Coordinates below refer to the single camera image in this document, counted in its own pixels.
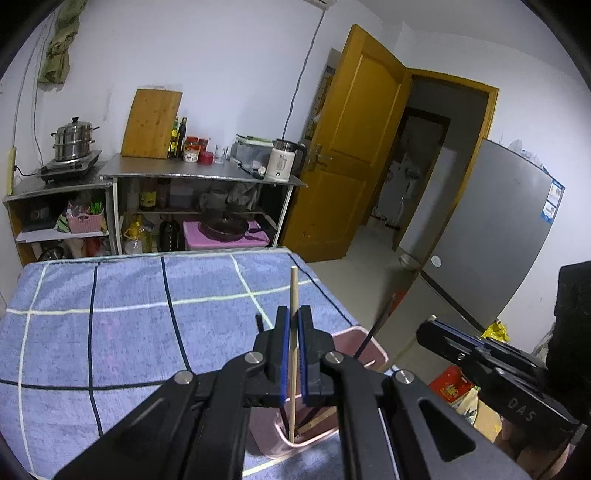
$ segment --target blue checkered tablecloth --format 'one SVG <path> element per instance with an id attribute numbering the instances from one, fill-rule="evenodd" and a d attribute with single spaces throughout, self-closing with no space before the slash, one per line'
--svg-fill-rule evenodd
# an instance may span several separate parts
<path id="1" fill-rule="evenodd" d="M 30 472 L 51 478 L 175 372 L 221 368 L 289 305 L 290 267 L 314 324 L 356 322 L 287 249 L 28 265 L 0 321 L 0 430 Z M 282 462 L 250 437 L 244 476 L 340 479 L 338 435 Z"/>

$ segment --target wooden door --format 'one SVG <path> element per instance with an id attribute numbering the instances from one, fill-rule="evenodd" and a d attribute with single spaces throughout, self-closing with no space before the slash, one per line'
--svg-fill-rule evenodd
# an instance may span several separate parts
<path id="1" fill-rule="evenodd" d="M 411 74 L 353 25 L 288 218 L 282 244 L 307 262 L 344 257 L 386 162 Z"/>

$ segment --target refrigerator label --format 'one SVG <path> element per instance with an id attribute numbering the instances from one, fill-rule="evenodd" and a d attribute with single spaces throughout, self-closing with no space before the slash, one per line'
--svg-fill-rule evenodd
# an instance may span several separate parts
<path id="1" fill-rule="evenodd" d="M 552 180 L 552 185 L 550 185 L 550 192 L 548 193 L 548 202 L 550 202 L 553 206 L 557 207 L 558 202 L 560 201 L 560 197 L 562 197 L 562 192 L 564 191 L 564 187 L 558 183 L 556 180 Z"/>
<path id="2" fill-rule="evenodd" d="M 544 204 L 544 209 L 542 210 L 541 217 L 546 220 L 546 222 L 552 224 L 554 221 L 554 214 L 556 213 L 556 207 L 552 205 L 548 200 Z"/>

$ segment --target power cord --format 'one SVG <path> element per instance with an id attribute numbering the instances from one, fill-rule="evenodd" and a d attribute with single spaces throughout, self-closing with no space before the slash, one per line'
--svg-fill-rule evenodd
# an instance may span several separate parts
<path id="1" fill-rule="evenodd" d="M 285 132 L 287 131 L 287 124 L 289 124 L 290 118 L 291 118 L 291 113 L 294 110 L 294 103 L 296 101 L 297 92 L 300 89 L 301 78 L 304 76 L 304 71 L 306 69 L 306 65 L 308 65 L 308 59 L 310 58 L 310 53 L 312 52 L 312 48 L 314 47 L 314 41 L 316 40 L 316 35 L 318 34 L 318 30 L 320 30 L 320 26 L 322 25 L 322 21 L 324 20 L 325 14 L 326 14 L 326 9 L 322 9 L 322 15 L 320 16 L 320 21 L 318 22 L 318 26 L 316 27 L 316 31 L 314 32 L 314 36 L 312 37 L 312 42 L 310 43 L 310 48 L 308 49 L 308 53 L 306 54 L 306 59 L 304 60 L 304 66 L 301 68 L 300 77 L 297 79 L 297 84 L 295 85 L 294 96 L 291 98 L 290 112 L 287 115 L 287 120 L 285 120 L 285 127 L 283 128 L 283 135 L 281 136 L 282 140 L 285 140 Z"/>
<path id="2" fill-rule="evenodd" d="M 40 51 L 41 58 L 39 59 L 39 62 L 37 64 L 37 70 L 35 72 L 35 86 L 34 86 L 35 96 L 34 96 L 34 104 L 33 104 L 33 138 L 35 139 L 35 145 L 37 145 L 37 151 L 39 152 L 39 157 L 41 158 L 41 166 L 43 166 L 43 154 L 41 153 L 41 147 L 39 147 L 39 140 L 37 139 L 37 96 L 39 94 L 39 72 L 41 71 L 41 64 L 43 63 L 43 58 L 45 56 L 44 53 L 47 48 L 47 40 L 49 40 L 49 37 L 51 35 L 51 27 L 54 24 L 54 20 L 56 19 L 56 16 L 57 16 L 57 10 L 53 12 L 52 18 L 50 20 L 48 20 L 46 23 L 47 35 L 41 45 L 41 51 Z"/>
<path id="3" fill-rule="evenodd" d="M 25 73 L 22 75 L 21 86 L 18 89 L 17 107 L 15 108 L 15 111 L 14 111 L 14 124 L 12 126 L 12 147 L 13 148 L 15 147 L 15 143 L 16 143 L 16 139 L 17 139 L 18 108 L 21 105 L 22 89 L 25 86 L 25 79 L 27 78 L 27 72 L 29 71 L 29 65 L 31 64 L 31 60 L 33 59 L 33 55 L 37 49 L 37 46 L 39 45 L 39 42 L 41 41 L 42 36 L 43 36 L 43 30 L 41 30 L 39 32 L 39 36 L 37 37 L 37 40 L 35 41 L 35 45 L 33 46 L 33 49 L 31 50 L 31 54 L 29 55 L 29 59 L 27 60 L 27 66 L 25 66 Z"/>
<path id="4" fill-rule="evenodd" d="M 29 175 L 25 175 L 20 168 L 18 168 L 18 165 L 14 165 L 14 168 L 12 169 L 13 171 L 17 171 L 20 173 L 21 177 L 32 177 L 33 175 L 35 175 L 37 172 L 33 172 L 30 173 Z"/>

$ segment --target frying pan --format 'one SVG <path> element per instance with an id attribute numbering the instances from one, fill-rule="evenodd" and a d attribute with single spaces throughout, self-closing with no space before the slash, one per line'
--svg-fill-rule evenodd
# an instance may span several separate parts
<path id="1" fill-rule="evenodd" d="M 262 232 L 263 228 L 248 228 L 248 221 L 229 212 L 210 212 L 198 225 L 199 231 L 211 240 L 218 242 L 236 242 L 241 238 L 259 240 L 249 237 L 247 233 Z"/>

